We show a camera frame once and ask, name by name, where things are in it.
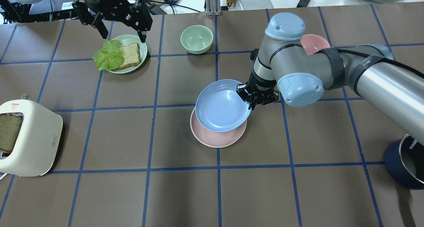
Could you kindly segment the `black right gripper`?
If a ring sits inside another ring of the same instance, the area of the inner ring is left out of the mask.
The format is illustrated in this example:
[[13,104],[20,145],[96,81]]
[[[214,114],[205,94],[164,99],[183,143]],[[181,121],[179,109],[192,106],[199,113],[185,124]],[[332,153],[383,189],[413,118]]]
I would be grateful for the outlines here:
[[253,111],[256,105],[266,105],[279,99],[278,91],[274,90],[276,85],[276,80],[261,78],[253,71],[245,84],[237,85],[236,92],[249,104],[248,109]]

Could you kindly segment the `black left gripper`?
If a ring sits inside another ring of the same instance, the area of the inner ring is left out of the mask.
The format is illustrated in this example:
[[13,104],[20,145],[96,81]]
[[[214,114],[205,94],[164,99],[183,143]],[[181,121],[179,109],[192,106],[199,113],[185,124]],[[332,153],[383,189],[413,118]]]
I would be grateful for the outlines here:
[[103,39],[107,39],[108,30],[104,20],[121,22],[138,32],[141,43],[146,42],[153,19],[147,4],[143,0],[74,0],[72,7],[83,25],[96,28]]

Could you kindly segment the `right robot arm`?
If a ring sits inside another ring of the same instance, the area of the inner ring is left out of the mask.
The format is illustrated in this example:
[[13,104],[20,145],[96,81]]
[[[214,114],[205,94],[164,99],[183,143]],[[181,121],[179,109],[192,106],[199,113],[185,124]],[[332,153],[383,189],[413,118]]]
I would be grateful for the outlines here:
[[381,44],[326,48],[308,55],[301,45],[304,31],[304,21],[295,14],[278,13],[270,19],[261,47],[251,54],[250,78],[237,86],[249,109],[278,98],[291,107],[305,107],[326,90],[348,86],[423,143],[421,72],[394,61]]

